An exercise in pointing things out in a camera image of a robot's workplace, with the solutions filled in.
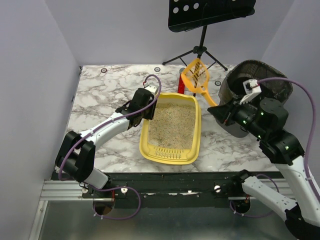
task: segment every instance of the music stand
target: music stand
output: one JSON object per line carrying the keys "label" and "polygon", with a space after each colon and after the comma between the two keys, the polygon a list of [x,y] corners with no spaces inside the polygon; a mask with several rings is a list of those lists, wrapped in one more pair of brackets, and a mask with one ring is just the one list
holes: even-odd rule
{"label": "music stand", "polygon": [[168,27],[174,32],[190,31],[199,27],[202,28],[200,44],[192,50],[163,62],[166,65],[174,60],[180,59],[184,65],[186,62],[182,57],[188,54],[197,54],[201,58],[206,53],[215,63],[219,64],[225,71],[228,69],[219,62],[204,46],[207,26],[231,19],[245,18],[255,13],[254,6],[256,0],[169,0]]}

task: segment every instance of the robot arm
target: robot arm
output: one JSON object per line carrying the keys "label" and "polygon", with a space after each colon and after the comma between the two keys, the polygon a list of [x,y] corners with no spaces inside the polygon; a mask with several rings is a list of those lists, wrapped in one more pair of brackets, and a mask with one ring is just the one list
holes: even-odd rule
{"label": "robot arm", "polygon": [[95,152],[114,136],[138,126],[142,119],[152,120],[157,102],[139,113],[137,111],[151,104],[158,90],[158,86],[153,84],[146,85],[144,88],[138,88],[132,100],[117,108],[115,113],[107,120],[81,133],[68,132],[56,157],[55,165],[60,167],[70,149],[89,134],[90,136],[75,148],[79,150],[79,153],[74,150],[69,155],[65,161],[63,171],[79,183],[84,182],[102,189],[109,178],[94,167]]}
{"label": "robot arm", "polygon": [[[231,180],[229,191],[241,190],[260,200],[285,221],[298,239],[319,239],[320,203],[305,173],[304,150],[298,139],[283,129],[288,112],[276,99],[263,98],[258,105],[242,104],[243,99],[234,98],[208,111],[222,124],[238,124],[257,137],[262,152],[282,173],[296,200],[274,191],[246,170]],[[317,183],[314,185],[320,193]]]}

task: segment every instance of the litter box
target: litter box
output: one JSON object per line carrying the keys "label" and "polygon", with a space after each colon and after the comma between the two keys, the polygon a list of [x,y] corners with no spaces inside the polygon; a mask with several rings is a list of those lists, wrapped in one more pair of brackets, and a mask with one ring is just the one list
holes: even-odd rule
{"label": "litter box", "polygon": [[139,149],[146,159],[173,165],[186,165],[193,163],[199,154],[201,138],[201,108],[194,96],[179,93],[161,93],[157,104],[176,103],[195,106],[195,124],[192,146],[190,149],[164,148],[148,143],[149,120],[144,120],[140,136]]}

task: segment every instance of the orange litter scoop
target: orange litter scoop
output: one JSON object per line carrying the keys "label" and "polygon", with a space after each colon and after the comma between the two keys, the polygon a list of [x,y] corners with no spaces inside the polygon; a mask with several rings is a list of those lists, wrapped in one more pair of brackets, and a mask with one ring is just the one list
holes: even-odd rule
{"label": "orange litter scoop", "polygon": [[184,85],[190,92],[201,94],[211,107],[217,106],[208,92],[210,74],[204,63],[196,58],[181,73]]}

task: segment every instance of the white marble countertop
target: white marble countertop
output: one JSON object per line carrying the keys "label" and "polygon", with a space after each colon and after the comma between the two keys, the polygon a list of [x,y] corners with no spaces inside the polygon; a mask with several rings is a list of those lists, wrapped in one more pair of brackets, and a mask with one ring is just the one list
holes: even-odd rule
{"label": "white marble countertop", "polygon": [[[162,92],[176,93],[179,69],[182,65],[100,65],[84,66],[68,131],[81,132],[96,126],[133,97],[142,87],[144,78],[156,74],[162,82]],[[209,69],[209,92],[219,102],[219,86],[227,72],[215,64]],[[95,154],[94,166],[104,172],[230,172],[276,171],[259,149],[252,135],[236,138],[223,130],[207,112],[208,104],[201,95],[197,100],[202,108],[201,144],[197,160],[188,165],[167,165],[145,159],[139,151],[142,123],[105,143]]]}

